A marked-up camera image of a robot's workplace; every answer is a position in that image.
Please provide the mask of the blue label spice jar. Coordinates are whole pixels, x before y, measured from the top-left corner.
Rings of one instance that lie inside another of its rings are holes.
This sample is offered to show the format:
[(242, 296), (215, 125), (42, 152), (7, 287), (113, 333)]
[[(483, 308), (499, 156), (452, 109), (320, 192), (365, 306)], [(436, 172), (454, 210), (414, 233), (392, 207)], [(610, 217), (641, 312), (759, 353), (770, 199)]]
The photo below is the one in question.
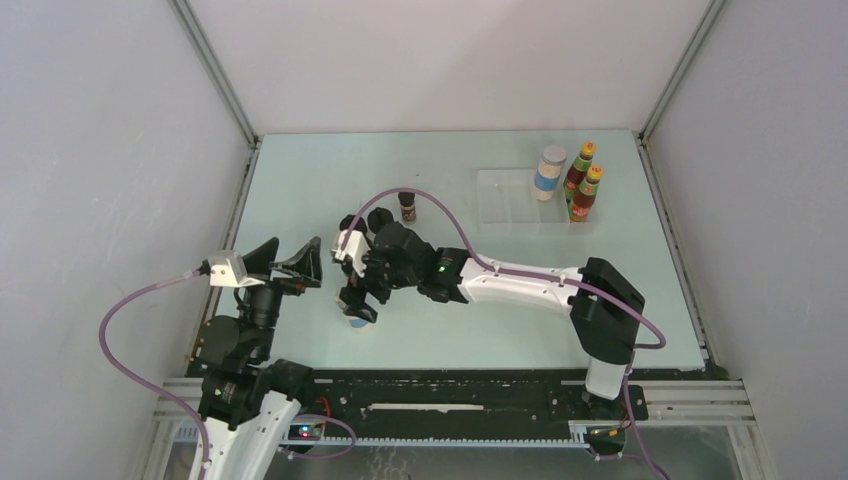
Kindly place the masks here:
[(342, 314), (346, 321), (348, 322), (351, 329), (359, 332), (365, 332), (371, 330), (374, 327), (372, 322), (367, 321), (361, 317), (354, 316), (352, 314), (347, 313), (347, 304), (342, 301), (340, 298), (336, 298), (336, 304), (338, 308), (342, 311)]
[(554, 196), (566, 159), (567, 152), (562, 146), (549, 145), (543, 149), (534, 176), (535, 196), (539, 201)]

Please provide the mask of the black lid salt shaker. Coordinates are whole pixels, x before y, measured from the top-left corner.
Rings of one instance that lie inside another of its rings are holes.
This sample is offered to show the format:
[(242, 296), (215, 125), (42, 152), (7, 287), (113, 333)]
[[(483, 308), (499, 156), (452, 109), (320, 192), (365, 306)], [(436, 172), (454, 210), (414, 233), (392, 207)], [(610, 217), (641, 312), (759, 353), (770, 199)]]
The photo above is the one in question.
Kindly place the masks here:
[(357, 217), (355, 214), (349, 214), (349, 215), (345, 216), (340, 221), (339, 230), (340, 231), (353, 230), (353, 231), (359, 231), (363, 234), (367, 234), (368, 233), (368, 226), (367, 226), (367, 222), (364, 218)]
[(367, 226), (374, 234), (377, 234), (383, 227), (394, 221), (392, 212), (383, 207), (374, 208), (367, 216)]

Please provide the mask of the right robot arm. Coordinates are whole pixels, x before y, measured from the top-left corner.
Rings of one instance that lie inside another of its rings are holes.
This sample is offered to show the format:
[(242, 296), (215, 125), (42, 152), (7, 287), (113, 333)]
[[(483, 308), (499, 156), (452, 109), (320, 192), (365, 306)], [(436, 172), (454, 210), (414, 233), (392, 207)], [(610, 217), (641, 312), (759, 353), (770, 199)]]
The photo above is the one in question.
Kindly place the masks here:
[(548, 309), (571, 321), (589, 357), (581, 392), (585, 411), (606, 418), (620, 407), (640, 325), (633, 315), (643, 312), (645, 298), (608, 261), (591, 257), (582, 267), (544, 269), (474, 258), (466, 249), (434, 248), (398, 222), (374, 237), (341, 229), (331, 252), (347, 277), (338, 303), (352, 325), (376, 322), (368, 297), (386, 304), (404, 288), (437, 303)]

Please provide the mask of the right circuit board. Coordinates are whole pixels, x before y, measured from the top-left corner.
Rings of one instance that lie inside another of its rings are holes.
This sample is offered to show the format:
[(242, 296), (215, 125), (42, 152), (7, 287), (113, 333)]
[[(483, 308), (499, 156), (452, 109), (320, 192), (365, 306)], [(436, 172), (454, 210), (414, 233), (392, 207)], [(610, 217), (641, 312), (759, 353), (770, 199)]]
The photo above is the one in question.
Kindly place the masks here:
[(615, 445), (626, 444), (627, 431), (621, 426), (592, 426), (588, 427), (584, 436), (585, 442), (592, 445)]

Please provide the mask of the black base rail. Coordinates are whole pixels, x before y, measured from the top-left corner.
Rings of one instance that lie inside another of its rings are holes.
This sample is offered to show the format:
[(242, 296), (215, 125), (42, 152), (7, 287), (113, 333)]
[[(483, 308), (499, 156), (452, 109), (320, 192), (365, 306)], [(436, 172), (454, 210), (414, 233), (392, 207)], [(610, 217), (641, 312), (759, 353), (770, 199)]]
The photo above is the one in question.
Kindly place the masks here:
[(647, 419), (632, 384), (614, 400), (592, 396), (583, 369), (317, 370), (319, 412), (349, 425), (361, 444), (579, 442), (580, 426)]

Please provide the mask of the small black cap spice bottle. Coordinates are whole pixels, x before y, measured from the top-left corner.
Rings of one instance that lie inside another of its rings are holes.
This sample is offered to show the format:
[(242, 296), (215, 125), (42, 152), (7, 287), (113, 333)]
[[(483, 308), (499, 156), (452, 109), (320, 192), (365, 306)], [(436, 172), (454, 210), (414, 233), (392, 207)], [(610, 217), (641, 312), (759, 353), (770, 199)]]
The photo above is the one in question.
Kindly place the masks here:
[(398, 201), (402, 221), (406, 224), (414, 224), (417, 220), (416, 194), (409, 191), (399, 192)]

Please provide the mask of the sauce bottle yellow cap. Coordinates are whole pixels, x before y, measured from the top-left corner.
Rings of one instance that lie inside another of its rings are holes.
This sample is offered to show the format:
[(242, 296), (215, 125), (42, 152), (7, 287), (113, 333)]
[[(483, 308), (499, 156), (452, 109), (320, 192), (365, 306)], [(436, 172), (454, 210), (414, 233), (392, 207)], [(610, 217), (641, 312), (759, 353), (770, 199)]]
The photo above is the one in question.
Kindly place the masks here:
[(563, 182), (563, 190), (567, 203), (572, 201), (579, 184), (585, 178), (592, 165), (597, 146), (594, 142), (587, 141), (582, 144), (578, 155), (568, 169)]
[(587, 220), (596, 201), (597, 191), (603, 175), (604, 168), (602, 166), (593, 165), (588, 169), (586, 176), (572, 196), (569, 210), (569, 220), (572, 223), (582, 223)]

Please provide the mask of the left circuit board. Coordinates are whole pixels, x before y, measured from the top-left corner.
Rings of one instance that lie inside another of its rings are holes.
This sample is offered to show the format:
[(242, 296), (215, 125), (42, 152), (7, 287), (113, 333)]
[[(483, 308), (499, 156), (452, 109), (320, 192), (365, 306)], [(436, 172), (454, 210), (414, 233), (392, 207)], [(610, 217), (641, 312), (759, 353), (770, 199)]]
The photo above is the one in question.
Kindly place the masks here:
[(289, 431), (286, 436), (286, 442), (292, 445), (299, 443), (315, 443), (323, 438), (324, 430), (324, 423), (292, 424), (289, 427)]

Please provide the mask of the clear plastic organizer tray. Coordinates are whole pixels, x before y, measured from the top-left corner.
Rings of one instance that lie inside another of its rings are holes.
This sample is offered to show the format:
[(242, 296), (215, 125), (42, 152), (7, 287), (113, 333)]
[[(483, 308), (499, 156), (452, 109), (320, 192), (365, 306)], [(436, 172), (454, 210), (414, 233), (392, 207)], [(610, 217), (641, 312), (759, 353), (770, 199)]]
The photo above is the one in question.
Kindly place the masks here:
[(534, 169), (482, 169), (476, 173), (478, 224), (483, 232), (513, 235), (588, 234), (599, 225), (599, 212), (571, 222), (564, 193), (538, 200)]

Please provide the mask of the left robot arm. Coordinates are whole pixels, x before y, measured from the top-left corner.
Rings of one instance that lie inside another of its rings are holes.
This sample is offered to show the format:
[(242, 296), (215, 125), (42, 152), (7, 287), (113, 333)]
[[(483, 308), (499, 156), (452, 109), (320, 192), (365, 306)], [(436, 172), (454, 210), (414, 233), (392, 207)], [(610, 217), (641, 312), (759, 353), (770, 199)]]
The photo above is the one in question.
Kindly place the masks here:
[(203, 369), (198, 415), (205, 428), (192, 466), (202, 479), (261, 479), (297, 416), (312, 411), (311, 368), (271, 359), (282, 300), (322, 284), (321, 240), (279, 261), (272, 237), (246, 255), (221, 250), (200, 271), (233, 291), (236, 316), (216, 315), (201, 328), (195, 360)]

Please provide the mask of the circuit board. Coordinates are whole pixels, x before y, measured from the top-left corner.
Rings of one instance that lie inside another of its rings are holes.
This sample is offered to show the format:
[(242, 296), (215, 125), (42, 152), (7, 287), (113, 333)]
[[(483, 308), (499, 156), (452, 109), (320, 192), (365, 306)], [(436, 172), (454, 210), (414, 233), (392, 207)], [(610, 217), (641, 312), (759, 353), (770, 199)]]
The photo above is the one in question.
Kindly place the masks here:
[(324, 430), (324, 423), (292, 424), (289, 427), (289, 431), (286, 436), (286, 442), (292, 445), (299, 443), (315, 443), (323, 438)]
[(588, 427), (584, 436), (585, 442), (592, 445), (615, 445), (626, 444), (627, 431), (621, 426), (592, 426)]

